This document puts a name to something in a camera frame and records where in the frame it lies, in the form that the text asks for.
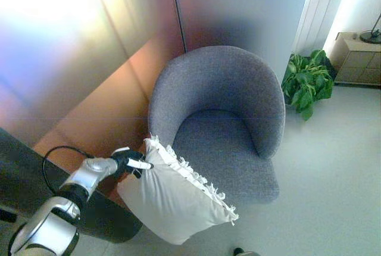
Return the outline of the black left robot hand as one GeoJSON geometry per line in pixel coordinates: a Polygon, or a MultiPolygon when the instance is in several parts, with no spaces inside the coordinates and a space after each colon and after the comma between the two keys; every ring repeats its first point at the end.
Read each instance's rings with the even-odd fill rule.
{"type": "Polygon", "coordinates": [[[111,158],[117,163],[116,177],[121,177],[124,173],[129,173],[140,179],[144,170],[154,168],[152,163],[145,160],[145,155],[141,152],[131,150],[129,147],[116,149],[111,158]]]}

